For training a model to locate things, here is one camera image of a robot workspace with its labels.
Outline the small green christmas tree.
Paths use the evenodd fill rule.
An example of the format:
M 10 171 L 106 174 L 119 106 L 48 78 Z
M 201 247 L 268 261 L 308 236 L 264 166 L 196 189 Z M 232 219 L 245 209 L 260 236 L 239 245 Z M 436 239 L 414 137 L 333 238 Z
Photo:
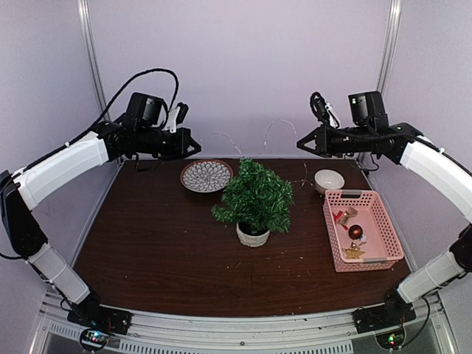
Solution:
M 287 233 L 292 205 L 290 182 L 253 159 L 241 159 L 239 173 L 231 178 L 221 202 L 211 211 L 216 221 L 236 225 L 237 235 L 249 239 Z

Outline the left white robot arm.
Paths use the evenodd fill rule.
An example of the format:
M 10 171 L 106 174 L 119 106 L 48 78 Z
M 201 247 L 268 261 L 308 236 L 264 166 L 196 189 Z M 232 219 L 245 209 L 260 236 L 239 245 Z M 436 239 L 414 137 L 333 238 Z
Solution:
M 124 114 L 99 121 L 75 142 L 15 173 L 1 173 L 1 220 L 13 251 L 66 299 L 89 327 L 106 320 L 100 298 L 51 246 L 32 211 L 78 176 L 123 156 L 185 159 L 201 151 L 181 126 L 189 107 L 168 108 L 161 98 L 133 93 Z

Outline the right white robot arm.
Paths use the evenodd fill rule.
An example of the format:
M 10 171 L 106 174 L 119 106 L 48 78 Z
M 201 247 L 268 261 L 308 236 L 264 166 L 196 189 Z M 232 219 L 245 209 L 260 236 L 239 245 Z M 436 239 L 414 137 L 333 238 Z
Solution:
M 471 172 L 466 167 L 409 123 L 390 124 L 379 91 L 351 94 L 348 100 L 354 125 L 343 128 L 329 102 L 319 92 L 312 93 L 308 105 L 320 125 L 296 146 L 326 158 L 352 153 L 384 156 L 424 180 L 471 221 Z M 394 325 L 413 302 L 470 272 L 471 226 L 467 225 L 445 251 L 386 294 L 378 319 L 383 325 Z

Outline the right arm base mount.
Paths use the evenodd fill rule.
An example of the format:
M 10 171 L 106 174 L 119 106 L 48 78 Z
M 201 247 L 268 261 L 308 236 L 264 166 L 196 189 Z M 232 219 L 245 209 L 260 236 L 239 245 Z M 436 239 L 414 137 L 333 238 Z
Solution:
M 358 334 L 398 327 L 417 318 L 413 310 L 387 313 L 383 305 L 373 308 L 358 308 L 352 312 L 352 317 Z

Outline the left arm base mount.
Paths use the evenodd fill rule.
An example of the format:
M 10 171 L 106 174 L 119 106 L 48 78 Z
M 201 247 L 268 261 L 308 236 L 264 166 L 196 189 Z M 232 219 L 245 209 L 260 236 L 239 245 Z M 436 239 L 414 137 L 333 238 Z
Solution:
M 126 335 L 131 326 L 132 316 L 132 313 L 126 310 L 101 307 L 98 319 L 86 319 L 85 316 L 79 316 L 76 311 L 70 310 L 67 320 L 101 332 Z

